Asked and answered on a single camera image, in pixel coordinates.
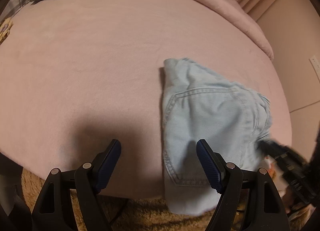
pink surface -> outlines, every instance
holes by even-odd
[[[239,12],[239,21],[247,17]],[[122,155],[102,193],[162,195],[160,68],[171,57],[189,57],[268,97],[271,133],[290,144],[289,112],[270,58],[229,19],[195,0],[24,7],[0,45],[0,152],[46,178],[52,168],[90,161],[118,138]]]

power outlet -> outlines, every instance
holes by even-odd
[[[316,71],[316,74],[318,76],[319,82],[320,82],[320,62],[318,61],[318,59],[316,58],[316,56],[313,56],[312,58],[310,58],[310,62],[313,66],[313,68]]]

beige wall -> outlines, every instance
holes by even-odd
[[[257,21],[275,53],[287,98],[292,147],[310,158],[320,121],[320,82],[309,61],[320,61],[320,17],[309,0],[276,0]]]

